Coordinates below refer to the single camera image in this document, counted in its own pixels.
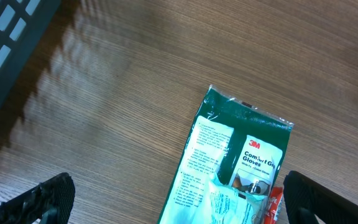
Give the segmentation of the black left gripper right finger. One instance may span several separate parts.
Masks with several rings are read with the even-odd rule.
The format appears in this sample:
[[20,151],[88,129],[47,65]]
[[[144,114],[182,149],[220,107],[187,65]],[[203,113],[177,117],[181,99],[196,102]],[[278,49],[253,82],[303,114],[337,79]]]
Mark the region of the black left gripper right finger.
[[358,223],[358,205],[307,176],[290,171],[284,179],[283,196],[289,224]]

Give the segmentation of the green 3M gloves packet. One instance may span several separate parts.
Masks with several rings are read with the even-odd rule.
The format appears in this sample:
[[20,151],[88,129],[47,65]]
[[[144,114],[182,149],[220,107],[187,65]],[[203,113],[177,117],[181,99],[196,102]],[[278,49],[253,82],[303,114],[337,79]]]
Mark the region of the green 3M gloves packet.
[[210,86],[159,223],[262,223],[293,123]]

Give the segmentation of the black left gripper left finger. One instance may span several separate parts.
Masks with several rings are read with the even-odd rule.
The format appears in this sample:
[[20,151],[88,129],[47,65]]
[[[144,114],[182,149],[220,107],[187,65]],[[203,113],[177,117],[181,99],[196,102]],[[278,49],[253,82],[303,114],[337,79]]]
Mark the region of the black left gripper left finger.
[[0,204],[0,224],[40,223],[67,224],[75,198],[75,185],[62,172],[23,194]]

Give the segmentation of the dark grey mesh basket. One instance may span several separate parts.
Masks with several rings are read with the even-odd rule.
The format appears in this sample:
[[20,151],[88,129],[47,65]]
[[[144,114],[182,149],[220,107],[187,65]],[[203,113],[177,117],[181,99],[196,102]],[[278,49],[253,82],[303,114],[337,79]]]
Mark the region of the dark grey mesh basket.
[[0,0],[0,109],[61,0]]

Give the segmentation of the red white tube packet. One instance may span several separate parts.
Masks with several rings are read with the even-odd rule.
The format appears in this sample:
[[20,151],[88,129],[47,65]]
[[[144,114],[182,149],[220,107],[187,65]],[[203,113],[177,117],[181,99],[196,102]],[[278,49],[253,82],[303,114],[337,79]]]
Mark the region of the red white tube packet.
[[274,187],[268,200],[264,224],[276,224],[281,211],[282,198],[283,187]]

